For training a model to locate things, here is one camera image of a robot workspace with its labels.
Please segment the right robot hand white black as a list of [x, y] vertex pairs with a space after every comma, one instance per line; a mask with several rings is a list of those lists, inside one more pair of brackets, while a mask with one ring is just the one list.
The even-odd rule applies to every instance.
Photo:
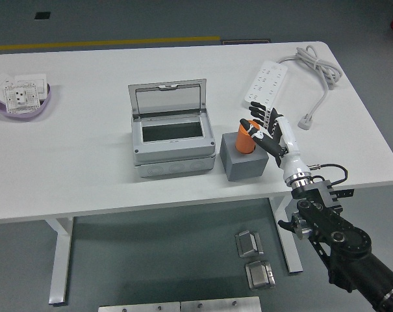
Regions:
[[289, 121], [275, 108], [268, 108], [255, 101], [250, 103], [249, 110], [254, 117], [253, 121], [266, 131], [262, 132], [243, 118], [240, 124], [259, 147], [275, 158], [277, 166], [283, 170], [285, 184], [292, 189], [311, 184], [311, 170], [301, 160]]

